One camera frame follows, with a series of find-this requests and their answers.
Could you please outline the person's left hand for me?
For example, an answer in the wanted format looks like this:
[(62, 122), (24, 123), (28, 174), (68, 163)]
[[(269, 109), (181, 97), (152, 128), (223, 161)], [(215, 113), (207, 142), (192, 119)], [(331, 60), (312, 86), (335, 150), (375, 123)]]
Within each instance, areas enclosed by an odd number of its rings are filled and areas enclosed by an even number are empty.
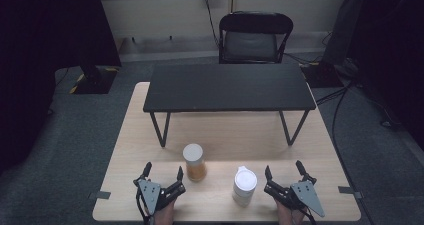
[(154, 214), (154, 225), (173, 225), (175, 201)]

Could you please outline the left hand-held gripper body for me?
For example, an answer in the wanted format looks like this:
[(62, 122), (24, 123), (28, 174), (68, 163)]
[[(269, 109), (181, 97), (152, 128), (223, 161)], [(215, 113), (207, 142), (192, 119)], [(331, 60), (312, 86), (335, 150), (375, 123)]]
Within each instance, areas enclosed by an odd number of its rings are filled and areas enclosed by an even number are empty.
[(157, 211), (165, 208), (186, 192), (182, 182), (176, 181), (167, 188), (150, 180), (138, 179), (134, 181), (137, 187), (136, 203), (143, 217), (152, 217)]

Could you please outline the dark curtain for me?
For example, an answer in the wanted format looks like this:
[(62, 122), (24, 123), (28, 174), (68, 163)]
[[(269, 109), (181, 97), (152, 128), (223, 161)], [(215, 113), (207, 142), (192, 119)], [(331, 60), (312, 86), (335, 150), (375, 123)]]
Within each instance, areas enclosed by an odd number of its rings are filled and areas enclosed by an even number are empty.
[(322, 61), (349, 56), (424, 149), (424, 0), (344, 0)]
[(0, 0), (0, 175), (31, 152), (57, 70), (120, 64), (101, 0)]

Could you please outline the white bottle with spout lid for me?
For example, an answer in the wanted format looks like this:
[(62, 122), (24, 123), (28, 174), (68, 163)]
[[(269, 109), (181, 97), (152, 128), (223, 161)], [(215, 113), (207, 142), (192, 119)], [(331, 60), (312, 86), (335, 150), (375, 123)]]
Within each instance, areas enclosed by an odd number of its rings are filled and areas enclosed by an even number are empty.
[(240, 166), (234, 176), (232, 198), (242, 207), (250, 204), (257, 186), (256, 174), (246, 166)]

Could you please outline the orange jar with white lid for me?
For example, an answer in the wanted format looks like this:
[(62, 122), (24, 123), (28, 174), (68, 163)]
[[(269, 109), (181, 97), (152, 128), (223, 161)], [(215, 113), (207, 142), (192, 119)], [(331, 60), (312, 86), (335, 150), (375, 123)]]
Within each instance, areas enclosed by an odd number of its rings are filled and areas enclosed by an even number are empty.
[(188, 144), (183, 149), (187, 176), (192, 181), (201, 181), (207, 174), (203, 148), (199, 144)]

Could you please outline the person's right hand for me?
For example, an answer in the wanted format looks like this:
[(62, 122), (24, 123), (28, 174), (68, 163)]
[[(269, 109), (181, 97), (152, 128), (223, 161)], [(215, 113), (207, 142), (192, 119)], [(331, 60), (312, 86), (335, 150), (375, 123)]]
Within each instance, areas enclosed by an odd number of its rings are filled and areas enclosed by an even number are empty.
[(291, 210), (276, 200), (279, 225), (302, 225), (305, 215), (298, 210)]

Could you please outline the black stand base yellow tape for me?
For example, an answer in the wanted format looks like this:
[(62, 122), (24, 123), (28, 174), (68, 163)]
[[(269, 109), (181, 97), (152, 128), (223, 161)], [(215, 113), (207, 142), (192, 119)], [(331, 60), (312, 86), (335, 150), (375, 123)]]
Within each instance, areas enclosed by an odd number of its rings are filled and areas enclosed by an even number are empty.
[(119, 69), (93, 67), (83, 73), (73, 85), (70, 94), (108, 94)]

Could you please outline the grey tape piece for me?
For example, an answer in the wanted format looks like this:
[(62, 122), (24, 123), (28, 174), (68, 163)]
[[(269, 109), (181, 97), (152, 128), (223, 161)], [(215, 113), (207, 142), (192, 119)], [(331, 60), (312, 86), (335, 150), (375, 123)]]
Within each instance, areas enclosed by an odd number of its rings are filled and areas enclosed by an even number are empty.
[(88, 195), (88, 198), (91, 200), (96, 200), (96, 199), (109, 199), (110, 198), (111, 193), (110, 192), (106, 192), (106, 191), (95, 191), (95, 192), (91, 192)]
[(362, 199), (363, 194), (360, 191), (356, 191), (350, 186), (338, 186), (338, 191), (341, 194), (350, 194), (353, 195), (355, 199)]

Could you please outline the black desk shelf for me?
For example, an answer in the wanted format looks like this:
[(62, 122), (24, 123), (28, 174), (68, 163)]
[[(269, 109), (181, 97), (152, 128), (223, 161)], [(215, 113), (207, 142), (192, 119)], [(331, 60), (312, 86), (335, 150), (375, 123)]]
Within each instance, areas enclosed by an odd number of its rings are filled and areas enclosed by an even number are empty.
[(151, 117), (159, 144), (166, 145), (177, 112), (301, 111), (303, 124), (317, 105), (300, 67), (283, 64), (166, 65), (153, 69), (143, 111)]

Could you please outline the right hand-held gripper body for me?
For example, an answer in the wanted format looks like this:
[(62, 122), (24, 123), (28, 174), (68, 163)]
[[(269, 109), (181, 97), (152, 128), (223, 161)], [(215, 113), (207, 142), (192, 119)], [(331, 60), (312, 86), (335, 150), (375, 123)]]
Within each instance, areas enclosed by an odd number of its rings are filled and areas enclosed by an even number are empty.
[(314, 185), (310, 181), (301, 181), (282, 187), (270, 180), (266, 183), (264, 192), (292, 210), (302, 210), (307, 207), (320, 217), (325, 216)]

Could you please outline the black folding chair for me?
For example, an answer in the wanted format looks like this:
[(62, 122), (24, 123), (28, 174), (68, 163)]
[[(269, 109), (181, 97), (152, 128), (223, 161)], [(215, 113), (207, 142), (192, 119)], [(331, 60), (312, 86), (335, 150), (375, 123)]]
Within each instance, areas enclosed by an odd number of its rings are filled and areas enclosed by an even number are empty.
[(281, 13), (237, 11), (219, 23), (219, 63), (281, 63), (293, 21)]

